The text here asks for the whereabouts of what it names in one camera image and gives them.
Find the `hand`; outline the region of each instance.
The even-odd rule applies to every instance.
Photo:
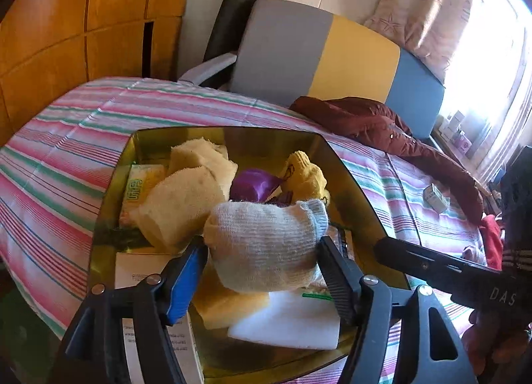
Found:
[[[481,375],[486,367],[486,357],[491,351],[498,333],[501,320],[495,312],[479,312],[474,310],[469,315],[469,322],[473,324],[462,335],[462,343],[473,366],[475,375]],[[528,327],[523,324],[513,326],[517,330],[505,331],[502,342],[493,347],[491,359],[496,364],[509,363],[522,356],[528,346]]]

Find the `mattress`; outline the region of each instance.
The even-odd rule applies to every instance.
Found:
[[[0,150],[0,256],[28,304],[59,336],[85,296],[92,230],[129,135],[164,126],[255,126],[318,132],[373,205],[387,234],[459,256],[483,253],[477,227],[449,190],[392,155],[327,132],[300,114],[257,99],[188,83],[105,78],[68,92]],[[451,198],[438,215],[422,191],[436,183]],[[459,333],[469,309],[438,293]],[[382,382],[393,377],[400,329],[390,330]],[[336,382],[341,362],[321,372]],[[313,374],[297,382],[315,380]]]

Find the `wooden wardrobe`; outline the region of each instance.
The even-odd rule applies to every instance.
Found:
[[[103,76],[175,79],[186,0],[15,0],[0,22],[0,145]]]

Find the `curtain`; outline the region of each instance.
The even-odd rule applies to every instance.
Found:
[[[472,0],[380,0],[365,26],[416,55],[443,83]]]

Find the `yellow cloth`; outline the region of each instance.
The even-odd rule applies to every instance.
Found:
[[[328,206],[331,195],[325,188],[327,180],[319,166],[311,163],[309,156],[303,151],[296,151],[288,156],[280,177],[283,192],[292,192],[292,203],[321,199]]]

